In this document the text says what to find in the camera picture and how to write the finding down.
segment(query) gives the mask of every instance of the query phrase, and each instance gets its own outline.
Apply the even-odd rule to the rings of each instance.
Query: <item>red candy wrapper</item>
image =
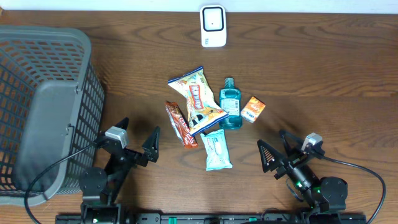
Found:
[[[166,111],[169,114],[170,121],[174,128],[177,137],[186,149],[193,149],[198,147],[198,143],[194,137],[191,136],[189,128],[182,117],[180,108],[177,103],[166,102]]]

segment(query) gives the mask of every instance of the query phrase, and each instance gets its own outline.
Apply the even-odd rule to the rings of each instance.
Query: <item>blue bottle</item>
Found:
[[[239,129],[242,126],[241,112],[241,91],[234,86],[233,78],[225,79],[225,88],[220,91],[221,108],[229,117],[220,121],[222,129]]]

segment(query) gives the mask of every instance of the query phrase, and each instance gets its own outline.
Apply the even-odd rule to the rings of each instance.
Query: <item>basket bottom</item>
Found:
[[[13,170],[17,189],[27,190],[37,175],[61,159],[75,87],[75,82],[49,80],[36,89]],[[57,175],[58,166],[47,172],[32,191],[45,192]]]

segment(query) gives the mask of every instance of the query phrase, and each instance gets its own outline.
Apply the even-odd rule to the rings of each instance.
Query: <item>wooden table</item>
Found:
[[[277,132],[304,138],[316,132],[326,155],[366,166],[383,176],[387,198],[375,223],[398,217],[398,16],[344,14],[229,13],[223,48],[200,44],[199,13],[5,11],[0,23],[75,27],[93,45],[91,60],[106,90],[101,129],[125,116],[132,149],[156,125],[162,129],[156,164],[132,170],[118,201],[133,210],[164,213],[262,212],[304,207],[285,180],[261,169],[256,141],[282,149]],[[232,169],[206,172],[206,152],[185,150],[165,112],[185,98],[167,85],[169,78],[203,65],[215,98],[226,77],[267,108],[260,118],[227,131]],[[109,154],[97,153],[104,167]],[[381,184],[361,170],[314,160],[317,176],[348,182],[348,212],[369,218],[379,203]],[[32,208],[44,223],[59,213],[79,213],[81,194],[56,196]],[[0,207],[1,223],[28,223],[21,207]]]

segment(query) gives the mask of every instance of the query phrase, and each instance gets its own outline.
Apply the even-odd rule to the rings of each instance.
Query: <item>food wrapper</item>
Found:
[[[241,116],[250,123],[253,123],[265,107],[266,105],[263,102],[252,96],[246,106],[242,109]]]
[[[198,143],[194,137],[189,133],[189,128],[181,114],[177,103],[166,102],[166,111],[169,114],[170,121],[174,131],[184,145],[185,149],[192,149],[198,147]]]
[[[203,67],[168,81],[169,86],[187,99],[188,124],[192,136],[204,131],[228,117],[214,101],[214,94],[207,84]]]
[[[207,152],[206,171],[232,168],[226,147],[224,129],[208,135],[200,134]]]

